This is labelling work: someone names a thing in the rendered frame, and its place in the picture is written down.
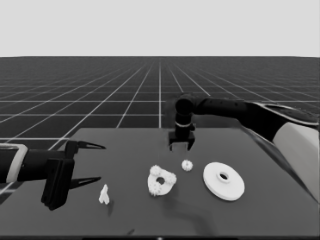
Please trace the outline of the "white round carrier with pins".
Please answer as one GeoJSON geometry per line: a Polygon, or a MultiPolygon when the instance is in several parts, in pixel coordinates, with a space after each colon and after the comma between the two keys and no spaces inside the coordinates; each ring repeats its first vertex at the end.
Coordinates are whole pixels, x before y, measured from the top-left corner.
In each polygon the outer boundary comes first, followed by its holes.
{"type": "Polygon", "coordinates": [[[163,195],[168,194],[172,190],[173,186],[176,184],[176,183],[174,185],[167,184],[165,182],[165,174],[166,173],[172,173],[172,172],[169,172],[169,171],[167,171],[167,170],[165,170],[163,168],[161,168],[161,169],[162,169],[162,171],[161,171],[159,176],[153,176],[153,175],[150,174],[150,171],[149,171],[149,176],[147,178],[148,190],[149,190],[149,186],[152,183],[158,182],[161,185],[161,192],[157,196],[163,196],[163,195]]]}

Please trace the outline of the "small white T-shaped piece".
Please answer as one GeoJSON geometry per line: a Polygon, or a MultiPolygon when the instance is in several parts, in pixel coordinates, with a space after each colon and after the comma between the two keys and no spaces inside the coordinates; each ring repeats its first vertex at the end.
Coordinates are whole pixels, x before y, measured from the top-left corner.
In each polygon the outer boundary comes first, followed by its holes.
{"type": "Polygon", "coordinates": [[[102,190],[100,191],[100,195],[99,195],[99,202],[101,204],[105,204],[108,205],[110,202],[110,198],[108,195],[108,186],[104,185],[102,190]]]}

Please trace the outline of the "large thick white disc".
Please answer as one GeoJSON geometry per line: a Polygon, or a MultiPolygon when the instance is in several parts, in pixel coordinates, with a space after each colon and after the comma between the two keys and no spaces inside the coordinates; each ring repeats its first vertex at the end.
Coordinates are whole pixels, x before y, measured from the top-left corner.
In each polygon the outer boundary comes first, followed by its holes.
{"type": "Polygon", "coordinates": [[[245,192],[241,175],[224,163],[208,163],[203,170],[203,181],[215,196],[225,201],[236,201],[245,192]]]}

